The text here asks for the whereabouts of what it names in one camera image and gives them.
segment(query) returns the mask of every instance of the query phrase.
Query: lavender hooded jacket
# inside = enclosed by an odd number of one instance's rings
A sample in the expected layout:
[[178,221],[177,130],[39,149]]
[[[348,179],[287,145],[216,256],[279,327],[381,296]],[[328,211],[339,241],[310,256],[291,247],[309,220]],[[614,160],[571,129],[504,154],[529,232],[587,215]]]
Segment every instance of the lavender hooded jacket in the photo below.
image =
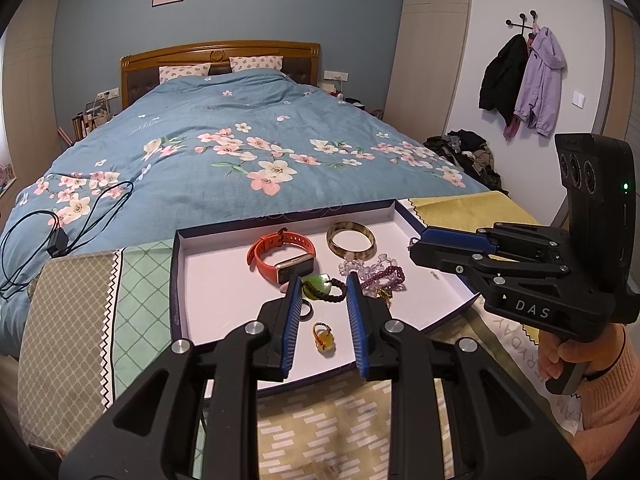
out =
[[558,120],[565,64],[558,40],[547,27],[542,28],[531,45],[514,113],[545,137],[553,133]]

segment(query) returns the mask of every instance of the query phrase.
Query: pillow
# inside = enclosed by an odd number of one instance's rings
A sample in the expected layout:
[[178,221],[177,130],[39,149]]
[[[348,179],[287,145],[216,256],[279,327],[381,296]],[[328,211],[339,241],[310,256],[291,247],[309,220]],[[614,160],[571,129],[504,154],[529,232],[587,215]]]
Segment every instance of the pillow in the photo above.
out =
[[229,61],[233,72],[240,72],[247,68],[282,70],[282,56],[230,57]]
[[185,75],[209,75],[211,63],[202,63],[200,65],[183,65],[183,66],[161,66],[160,67],[160,84],[166,83],[169,79],[182,77]]

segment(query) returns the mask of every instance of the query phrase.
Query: blue floral duvet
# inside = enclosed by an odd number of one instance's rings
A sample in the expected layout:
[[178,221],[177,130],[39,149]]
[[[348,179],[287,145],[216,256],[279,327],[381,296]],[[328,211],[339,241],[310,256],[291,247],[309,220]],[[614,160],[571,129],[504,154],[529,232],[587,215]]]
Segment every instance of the blue floral duvet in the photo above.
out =
[[[134,182],[128,202],[78,249],[93,252],[172,238],[176,229],[389,198],[450,196],[486,189],[385,123],[280,72],[245,70],[163,83],[85,140],[18,195],[6,233],[31,211],[55,212],[70,239],[101,190]],[[4,250],[10,275],[47,237],[53,218],[18,226]],[[41,251],[17,282],[49,259]],[[18,355],[26,292],[0,303],[0,353]]]

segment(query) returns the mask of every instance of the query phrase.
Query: hand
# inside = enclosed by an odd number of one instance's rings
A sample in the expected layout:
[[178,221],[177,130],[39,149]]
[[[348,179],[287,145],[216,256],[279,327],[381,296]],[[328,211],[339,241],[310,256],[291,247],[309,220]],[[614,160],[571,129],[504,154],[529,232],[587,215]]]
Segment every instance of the hand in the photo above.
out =
[[543,381],[549,377],[560,377],[565,362],[589,363],[586,371],[589,375],[606,370],[616,362],[625,343],[625,328],[610,323],[600,337],[591,343],[562,343],[558,336],[541,330],[539,342],[538,370]]

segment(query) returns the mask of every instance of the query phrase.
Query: smartwatch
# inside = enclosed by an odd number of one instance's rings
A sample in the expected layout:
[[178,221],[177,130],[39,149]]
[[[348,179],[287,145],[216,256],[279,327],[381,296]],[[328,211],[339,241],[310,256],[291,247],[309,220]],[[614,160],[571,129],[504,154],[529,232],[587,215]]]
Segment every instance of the smartwatch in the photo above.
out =
[[[276,247],[282,247],[284,244],[303,248],[306,254],[290,258],[274,266],[268,265],[262,260],[266,253]],[[306,276],[314,271],[316,248],[306,236],[282,228],[277,233],[261,237],[253,244],[246,255],[246,262],[249,266],[255,262],[258,272],[268,282],[273,285],[283,285],[288,283],[294,274]]]

